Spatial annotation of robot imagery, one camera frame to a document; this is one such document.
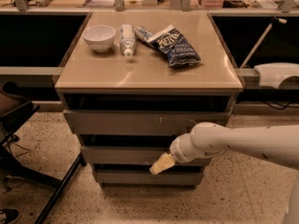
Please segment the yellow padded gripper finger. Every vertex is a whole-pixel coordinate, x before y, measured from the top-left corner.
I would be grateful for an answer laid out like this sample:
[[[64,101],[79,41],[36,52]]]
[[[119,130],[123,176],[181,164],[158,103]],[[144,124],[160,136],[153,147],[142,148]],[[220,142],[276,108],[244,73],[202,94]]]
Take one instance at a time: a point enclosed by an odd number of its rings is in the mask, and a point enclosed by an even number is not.
[[[164,153],[152,166],[149,171],[153,175],[157,175],[167,169],[170,169],[176,164],[173,156],[170,153]]]

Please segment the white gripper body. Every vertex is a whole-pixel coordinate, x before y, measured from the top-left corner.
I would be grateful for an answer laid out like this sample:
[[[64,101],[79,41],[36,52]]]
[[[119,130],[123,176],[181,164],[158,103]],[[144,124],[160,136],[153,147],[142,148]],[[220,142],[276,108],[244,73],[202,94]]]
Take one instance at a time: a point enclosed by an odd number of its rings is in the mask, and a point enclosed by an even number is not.
[[[192,144],[191,136],[187,133],[178,136],[171,143],[169,150],[178,163],[186,163],[195,159],[195,149]]]

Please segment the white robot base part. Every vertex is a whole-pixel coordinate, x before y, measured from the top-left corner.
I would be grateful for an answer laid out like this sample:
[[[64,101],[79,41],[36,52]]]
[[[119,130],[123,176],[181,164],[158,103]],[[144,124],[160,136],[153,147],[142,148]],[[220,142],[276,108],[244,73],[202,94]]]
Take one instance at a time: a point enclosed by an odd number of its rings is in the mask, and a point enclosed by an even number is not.
[[[259,74],[259,85],[277,89],[290,77],[299,77],[298,63],[264,63],[254,66]]]

